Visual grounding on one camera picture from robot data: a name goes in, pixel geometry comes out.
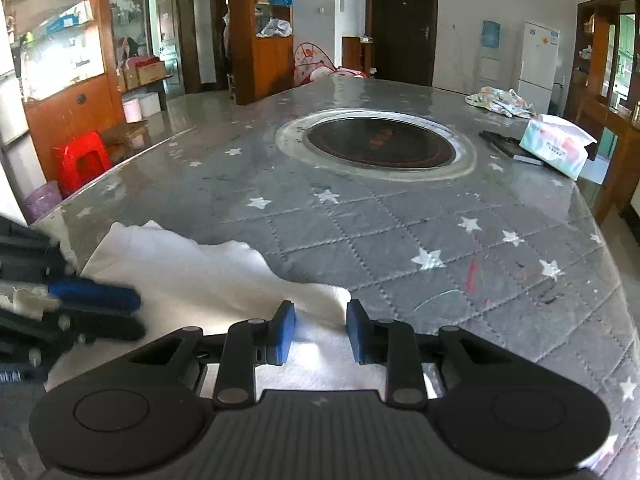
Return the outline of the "cream white cloth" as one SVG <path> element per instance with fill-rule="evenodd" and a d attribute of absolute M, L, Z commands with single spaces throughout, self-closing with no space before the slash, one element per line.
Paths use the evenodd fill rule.
<path fill-rule="evenodd" d="M 352 355 L 345 328 L 349 291 L 279 278 L 244 242 L 200 245 L 154 221 L 114 223 L 82 274 L 138 292 L 145 342 L 186 326 L 222 334 L 235 322 L 268 320 L 290 300 L 296 330 L 288 359 L 282 366 L 258 367 L 258 390 L 385 391 L 385 368 L 359 365 Z"/>

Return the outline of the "red plastic stool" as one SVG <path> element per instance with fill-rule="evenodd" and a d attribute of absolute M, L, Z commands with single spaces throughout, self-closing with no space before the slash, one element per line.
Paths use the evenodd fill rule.
<path fill-rule="evenodd" d="M 58 161 L 58 187 L 66 197 L 112 168 L 110 155 L 96 131 L 53 149 Z"/>

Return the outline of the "grey quilted star tablecloth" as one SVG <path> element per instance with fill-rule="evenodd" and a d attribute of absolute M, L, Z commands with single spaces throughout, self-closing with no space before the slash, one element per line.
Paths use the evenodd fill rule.
<path fill-rule="evenodd" d="M 367 108 L 464 134 L 465 177 L 392 182 L 285 155 L 279 128 Z M 249 106 L 204 104 L 188 130 L 110 170 L 29 229 L 74 278 L 114 223 L 200 245 L 236 240 L 279 278 L 341 287 L 372 320 L 429 336 L 428 400 L 256 387 L 221 408 L 229 328 L 145 342 L 74 338 L 43 384 L 1 383 L 6 479 L 634 479 L 639 335 L 620 271 L 577 185 L 497 154 L 520 136 L 456 94 L 330 79 Z"/>

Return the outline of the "round black induction cooktop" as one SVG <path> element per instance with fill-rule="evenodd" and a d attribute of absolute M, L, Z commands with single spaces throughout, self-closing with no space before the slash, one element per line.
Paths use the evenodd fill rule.
<path fill-rule="evenodd" d="M 462 178 L 477 164 L 464 134 L 389 110 L 322 110 L 283 125 L 274 142 L 285 155 L 314 168 L 392 182 Z"/>

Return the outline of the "black notebook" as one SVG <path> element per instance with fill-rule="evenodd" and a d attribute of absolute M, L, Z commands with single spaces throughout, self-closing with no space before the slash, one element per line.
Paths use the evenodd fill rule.
<path fill-rule="evenodd" d="M 480 137 L 495 150 L 514 160 L 514 162 L 524 162 L 533 166 L 544 166 L 544 162 L 537 156 L 530 154 L 521 147 L 520 141 L 502 136 L 499 133 L 495 133 L 488 130 L 483 130 L 480 133 Z"/>

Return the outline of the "tissue pack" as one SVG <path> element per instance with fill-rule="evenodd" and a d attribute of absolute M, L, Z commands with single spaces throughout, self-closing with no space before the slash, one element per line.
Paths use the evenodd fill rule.
<path fill-rule="evenodd" d="M 559 116 L 540 114 L 529 119 L 520 147 L 576 181 L 588 158 L 588 146 L 597 143 L 578 125 Z"/>

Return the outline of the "crumpled patterned cloth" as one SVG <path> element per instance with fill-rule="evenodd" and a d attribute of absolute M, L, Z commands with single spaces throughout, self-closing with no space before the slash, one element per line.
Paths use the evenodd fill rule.
<path fill-rule="evenodd" d="M 527 103 L 513 89 L 506 91 L 483 87 L 479 92 L 466 96 L 464 100 L 466 104 L 507 118 L 530 119 L 536 116 L 533 104 Z"/>

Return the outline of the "red white play tent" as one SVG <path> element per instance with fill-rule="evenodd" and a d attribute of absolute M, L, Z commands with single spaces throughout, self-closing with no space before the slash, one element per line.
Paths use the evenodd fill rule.
<path fill-rule="evenodd" d="M 336 67 L 320 47 L 311 42 L 299 44 L 294 52 L 294 86 L 300 87 L 328 77 L 366 79 L 361 70 Z"/>

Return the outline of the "water dispenser with blue bottle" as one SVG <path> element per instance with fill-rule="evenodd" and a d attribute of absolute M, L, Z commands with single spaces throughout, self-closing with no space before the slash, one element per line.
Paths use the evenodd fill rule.
<path fill-rule="evenodd" d="M 485 20 L 480 31 L 480 48 L 477 60 L 477 85 L 495 87 L 501 72 L 501 25 Z"/>

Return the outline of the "wooden shelf cabinet left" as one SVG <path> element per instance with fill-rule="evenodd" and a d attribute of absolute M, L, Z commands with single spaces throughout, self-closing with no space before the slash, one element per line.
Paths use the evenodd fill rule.
<path fill-rule="evenodd" d="M 291 89 L 293 0 L 209 0 L 216 77 L 240 105 Z"/>

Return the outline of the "white refrigerator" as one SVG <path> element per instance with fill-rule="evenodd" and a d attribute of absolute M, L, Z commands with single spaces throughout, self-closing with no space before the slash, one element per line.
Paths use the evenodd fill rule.
<path fill-rule="evenodd" d="M 560 33 L 544 25 L 524 22 L 515 64 L 515 92 L 537 114 L 547 114 L 558 68 Z"/>

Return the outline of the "wooden display cabinet right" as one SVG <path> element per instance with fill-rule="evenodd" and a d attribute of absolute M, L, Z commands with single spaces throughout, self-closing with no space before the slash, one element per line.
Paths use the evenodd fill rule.
<path fill-rule="evenodd" d="M 564 116 L 577 117 L 586 96 L 629 110 L 639 101 L 639 0 L 579 3 Z"/>

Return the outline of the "dark wooden door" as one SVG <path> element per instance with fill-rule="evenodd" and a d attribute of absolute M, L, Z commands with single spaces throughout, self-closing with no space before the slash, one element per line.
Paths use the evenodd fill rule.
<path fill-rule="evenodd" d="M 366 35 L 375 77 L 431 86 L 438 0 L 366 0 Z"/>

